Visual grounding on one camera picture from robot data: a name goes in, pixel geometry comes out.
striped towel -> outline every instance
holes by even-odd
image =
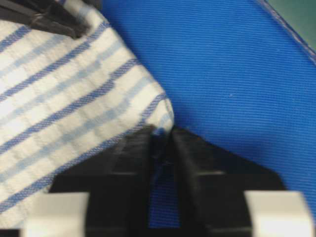
[[[171,104],[106,19],[62,1],[86,37],[0,21],[0,228],[19,227],[63,170],[146,124],[168,132]]]

blue stripe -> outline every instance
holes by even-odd
[[[10,169],[6,170],[3,173],[0,173],[0,182],[6,181],[7,179],[21,172],[27,166],[32,165],[33,163],[37,162],[39,159],[48,157],[48,155],[50,155],[54,151],[60,149],[64,145],[68,144],[69,142],[72,142],[75,139],[85,135],[86,133],[93,130],[94,128],[99,127],[103,124],[106,124],[116,119],[120,115],[124,114],[126,110],[130,107],[130,100],[133,99],[146,85],[148,85],[151,82],[153,82],[151,77],[141,78],[126,93],[126,97],[116,107],[104,111],[101,115],[87,121],[82,126],[77,127],[76,129],[69,132],[68,134],[62,135],[56,141],[53,141],[50,144],[47,144],[46,146],[44,146],[42,149],[40,149],[38,152],[34,153],[33,155],[23,160],[20,160]]]
[[[119,48],[122,47],[122,43],[120,41],[117,41],[113,43],[110,48],[107,48],[105,51],[101,52],[97,55],[97,59],[92,62],[90,65],[88,65],[85,69],[77,72],[72,77],[68,78],[67,80],[59,83],[46,93],[37,96],[33,100],[25,103],[23,106],[15,109],[10,114],[5,116],[4,118],[0,119],[0,126],[4,126],[6,123],[12,121],[13,119],[16,119],[18,116],[22,115],[23,113],[31,110],[38,104],[43,103],[43,101],[47,101],[48,99],[52,98],[55,95],[58,95],[68,87],[81,82],[84,78],[88,77],[92,73],[94,73],[96,70],[100,69],[102,67],[102,61],[109,58],[111,55],[113,55]]]
[[[23,38],[27,33],[31,32],[31,29],[22,26],[19,27],[15,32],[8,35],[6,38],[4,38],[2,41],[0,41],[0,53],[5,51],[9,46],[13,45],[15,42]]]
[[[30,195],[36,193],[37,191],[39,191],[39,190],[43,189],[44,187],[46,187],[47,185],[51,184],[51,182],[56,174],[59,174],[59,173],[63,172],[64,170],[69,169],[71,166],[76,165],[76,164],[86,160],[87,158],[107,149],[108,147],[117,143],[119,141],[119,139],[126,136],[127,134],[131,134],[131,133],[139,130],[142,126],[144,126],[146,119],[149,118],[150,115],[155,111],[159,102],[162,100],[165,100],[166,98],[167,98],[167,96],[165,93],[158,95],[150,103],[150,105],[142,112],[142,114],[141,114],[142,118],[140,119],[140,121],[138,122],[138,124],[135,127],[131,128],[131,129],[115,136],[115,137],[112,137],[111,139],[109,139],[107,141],[104,141],[99,146],[97,146],[97,147],[91,149],[90,151],[82,154],[81,156],[75,158],[74,160],[64,164],[63,166],[57,168],[56,170],[49,173],[48,175],[45,175],[44,177],[38,179],[37,181],[35,181],[31,185],[27,186],[23,190],[19,191],[18,193],[15,193],[14,195],[10,196],[9,198],[7,198],[3,202],[1,202],[0,203],[0,214],[2,214],[3,212],[14,207],[18,202],[24,200],[25,198],[29,197]]]
[[[29,85],[31,85],[35,81],[40,80],[41,78],[43,78],[44,76],[48,75],[49,73],[54,72],[56,69],[60,68],[61,66],[64,66],[65,64],[69,63],[71,61],[71,59],[77,57],[79,54],[81,54],[84,51],[86,51],[87,49],[89,49],[90,48],[90,44],[92,42],[94,42],[95,40],[97,40],[101,36],[101,34],[109,26],[110,25],[108,23],[105,23],[105,22],[101,23],[99,25],[99,27],[97,28],[97,30],[91,36],[89,36],[84,43],[80,44],[78,47],[76,47],[75,49],[73,49],[72,51],[67,53],[62,58],[58,59],[56,62],[50,64],[49,66],[47,66],[43,70],[37,72],[36,74],[32,75],[31,77],[29,77],[25,81],[17,84],[13,88],[11,88],[11,89],[5,91],[3,94],[1,94],[0,95],[0,102],[5,100],[8,96],[12,96],[12,95],[18,93],[19,91],[21,91],[24,88],[28,87]]]
[[[78,13],[79,21],[83,21],[83,19],[86,17],[90,9],[91,7],[88,7],[86,5],[82,7],[80,12]],[[6,76],[8,73],[12,72],[21,65],[32,62],[34,59],[42,55],[47,50],[51,50],[54,47],[56,47],[65,38],[67,37],[61,35],[54,35],[53,37],[49,38],[46,42],[32,49],[31,52],[17,59],[15,62],[13,62],[12,64],[4,68],[2,71],[0,71],[0,78]]]
[[[37,56],[42,55],[45,51],[52,49],[57,46],[65,37],[61,35],[55,35],[47,40],[42,45],[34,48],[31,52],[24,55],[23,57],[17,59],[15,62],[0,71],[0,78],[6,76],[8,73],[12,72],[16,68],[20,67],[22,64],[29,63],[33,61]]]
[[[116,71],[110,74],[110,79],[102,84],[101,87],[98,89],[92,91],[91,93],[87,94],[86,96],[83,96],[79,98],[78,100],[74,101],[70,105],[66,106],[64,109],[57,111],[47,117],[46,119],[42,120],[41,122],[38,122],[37,124],[29,127],[24,132],[20,133],[19,135],[15,136],[11,140],[5,142],[3,145],[0,146],[0,155],[5,153],[6,151],[10,150],[12,147],[16,146],[17,144],[23,142],[28,137],[31,136],[31,134],[41,131],[42,129],[50,126],[55,121],[58,121],[71,113],[73,113],[78,108],[87,105],[97,99],[100,96],[105,95],[110,90],[114,88],[114,81],[121,77],[123,74],[125,74],[127,71],[129,71],[132,67],[135,65],[139,65],[139,61],[137,59],[130,59],[128,60],[124,65],[119,67]]]

blue fabric surface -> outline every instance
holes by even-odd
[[[316,66],[268,13],[254,0],[105,0],[103,13],[178,126],[277,171],[316,217]]]

